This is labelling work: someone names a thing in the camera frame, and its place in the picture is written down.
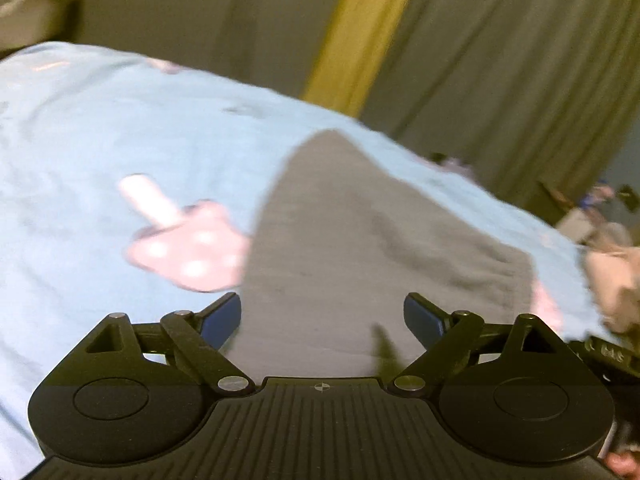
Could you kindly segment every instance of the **blue wall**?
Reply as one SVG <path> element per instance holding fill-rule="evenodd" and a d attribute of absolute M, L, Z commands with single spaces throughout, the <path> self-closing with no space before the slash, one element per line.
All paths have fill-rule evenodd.
<path fill-rule="evenodd" d="M 626 143 L 602 177 L 615 190 L 629 184 L 640 195 L 640 118 L 636 119 Z M 607 207 L 606 215 L 609 221 L 620 222 L 627 227 L 640 224 L 640 210 L 631 214 L 619 200 Z"/>

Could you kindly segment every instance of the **silver screw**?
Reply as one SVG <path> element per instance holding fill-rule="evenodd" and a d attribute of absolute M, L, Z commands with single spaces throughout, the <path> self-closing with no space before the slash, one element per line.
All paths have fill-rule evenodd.
<path fill-rule="evenodd" d="M 396 387 L 406 392 L 417 392 L 418 390 L 423 389 L 427 383 L 424 382 L 422 377 L 415 375 L 403 375 L 398 377 L 394 381 L 394 384 Z"/>
<path fill-rule="evenodd" d="M 248 385 L 249 381 L 238 375 L 229 375 L 218 381 L 218 387 L 226 392 L 239 392 L 244 390 Z"/>

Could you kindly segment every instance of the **white spot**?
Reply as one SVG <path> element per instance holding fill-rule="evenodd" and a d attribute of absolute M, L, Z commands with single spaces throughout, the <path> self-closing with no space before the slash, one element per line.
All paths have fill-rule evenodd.
<path fill-rule="evenodd" d="M 198 231 L 193 235 L 193 239 L 203 245 L 213 245 L 218 241 L 218 237 L 213 231 Z"/>
<path fill-rule="evenodd" d="M 189 278 L 200 278 L 207 272 L 207 263 L 202 260 L 193 260 L 182 266 L 182 273 Z"/>
<path fill-rule="evenodd" d="M 222 264 L 225 267 L 238 267 L 240 265 L 240 257 L 236 254 L 230 254 L 225 256 L 224 260 L 222 260 Z"/>
<path fill-rule="evenodd" d="M 149 244 L 148 254 L 153 258 L 164 258 L 169 252 L 169 247 L 164 242 L 153 242 Z"/>

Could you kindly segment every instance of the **bed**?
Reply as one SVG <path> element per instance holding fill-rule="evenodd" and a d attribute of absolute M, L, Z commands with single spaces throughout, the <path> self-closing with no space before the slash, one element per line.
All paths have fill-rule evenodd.
<path fill-rule="evenodd" d="M 152 175 L 180 207 L 203 199 L 221 205 L 242 248 L 290 158 L 322 130 L 339 131 L 389 177 L 530 255 L 536 281 L 559 308 L 562 338 L 615 340 L 600 322 L 575 244 L 383 134 L 210 73 L 95 46 L 44 43 L 0 62 L 2 480 L 21 478 L 41 460 L 27 419 L 30 395 L 106 314 L 155 322 L 174 310 L 199 311 L 228 292 L 187 290 L 127 261 L 132 236 L 148 228 L 148 219 L 123 199 L 123 178 Z M 242 296 L 238 285 L 231 289 Z M 365 319 L 366 305 L 356 308 L 354 319 Z M 325 337 L 330 351 L 331 334 Z M 402 353 L 402 342 L 392 339 Z M 337 374 L 367 372 L 370 356 L 345 356 Z M 326 371 L 321 360 L 309 375 Z"/>

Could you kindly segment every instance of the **ribbed black surface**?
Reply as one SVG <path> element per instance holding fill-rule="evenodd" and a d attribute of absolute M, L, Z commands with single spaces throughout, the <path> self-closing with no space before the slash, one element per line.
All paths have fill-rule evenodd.
<path fill-rule="evenodd" d="M 323 383 L 330 387 L 318 386 Z M 391 396 L 375 380 L 269 379 L 254 396 L 221 401 L 194 438 L 152 462 L 96 469 L 53 458 L 28 478 L 606 480 L 615 476 L 591 459 L 555 468 L 521 468 L 485 459 L 453 440 L 426 403 Z"/>

